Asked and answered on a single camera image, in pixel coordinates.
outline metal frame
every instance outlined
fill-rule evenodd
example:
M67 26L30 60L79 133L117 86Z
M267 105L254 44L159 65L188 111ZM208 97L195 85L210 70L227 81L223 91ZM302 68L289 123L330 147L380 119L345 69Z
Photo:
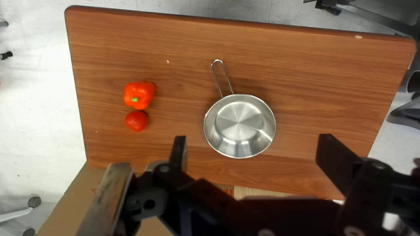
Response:
M415 93L420 90L420 40L418 42L418 51L415 53L415 57L412 59L412 63L405 74L403 85L405 91L408 93Z
M170 161L153 171L133 177L128 164L111 166L108 173L113 175L107 174L101 182L78 236L91 236L92 229L132 236L151 216L158 216L172 234L183 236L394 236L381 227L385 212L398 213L420 232L419 179L378 160L360 158L332 135L319 136L317 164L345 195L344 206L314 198L237 200L212 182L188 175L185 158L187 137L176 136Z
M30 213L34 208L37 208L38 206L41 206L42 200L40 196L32 196L28 200L28 207L23 208L23 209L17 209L17 211L12 211L12 212L7 212L7 213L0 213L0 223L3 221L8 221L16 217L21 217L24 215Z
M420 129L420 90L418 90L412 99L403 106L394 109L387 116L387 122L410 126Z

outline floor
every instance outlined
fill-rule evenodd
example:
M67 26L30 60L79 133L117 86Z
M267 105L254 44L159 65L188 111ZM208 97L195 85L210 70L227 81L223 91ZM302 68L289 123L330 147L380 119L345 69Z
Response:
M65 29L63 13L69 5L394 34L352 14L335 17L315 9L314 2L297 0L0 1L0 19L11 22L0 29L0 52L15 52L0 61L0 212L25 207L32 194L44 199L30 215L2 223L4 236L21 234L28 227L40 228L86 160ZM411 21L408 14L401 15L397 18ZM398 93L391 109L407 101L410 94ZM370 156L410 173L412 157L420 156L419 143L419 129L385 122Z

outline bolt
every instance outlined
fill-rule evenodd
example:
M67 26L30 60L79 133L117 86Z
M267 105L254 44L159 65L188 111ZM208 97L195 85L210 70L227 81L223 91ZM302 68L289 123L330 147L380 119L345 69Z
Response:
M345 236L365 236L364 230L357 227L348 225L344 228Z
M7 27L7 26L9 26L9 22L7 22L7 21L0 21L0 27Z
M28 229L23 233L23 236L34 236L36 233L37 233L36 229L28 228Z
M0 53L0 60L6 60L6 59L8 59L8 57L11 57L11 56L13 56L12 51Z
M276 236L276 233L269 228L261 228L259 236Z
M168 165L162 165L162 166L159 168L159 170L160 170L162 173L168 173L168 171L170 171L170 166L168 166Z

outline red tomato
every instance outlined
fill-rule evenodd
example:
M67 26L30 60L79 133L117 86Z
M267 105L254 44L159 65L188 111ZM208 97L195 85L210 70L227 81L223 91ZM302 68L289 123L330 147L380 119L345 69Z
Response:
M124 89L124 102L135 110L146 110L156 91L156 85L151 81L135 81L126 84Z
M133 131L142 131L147 124L147 112L143 110L134 110L126 115L126 124Z

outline screw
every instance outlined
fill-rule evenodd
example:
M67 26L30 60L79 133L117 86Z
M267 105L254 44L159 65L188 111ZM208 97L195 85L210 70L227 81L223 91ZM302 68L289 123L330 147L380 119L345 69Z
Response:
M0 53L0 60L6 60L6 59L8 59L8 57L11 57L11 56L13 56L12 51Z
M168 165L162 165L162 166L159 168L159 170L160 170L162 173L168 173L168 171L170 171L170 166L168 166Z
M348 225L344 228L345 236L365 236L364 230L357 227Z
M28 228L28 229L23 233L23 236L34 236L36 233L37 233L36 229Z
M269 228L261 228L259 236L276 236L276 233Z
M37 208L41 203L42 199L38 195L34 195L28 200L28 206L33 208Z
M0 27L7 27L7 26L9 26L9 22L7 22L7 21L0 21Z

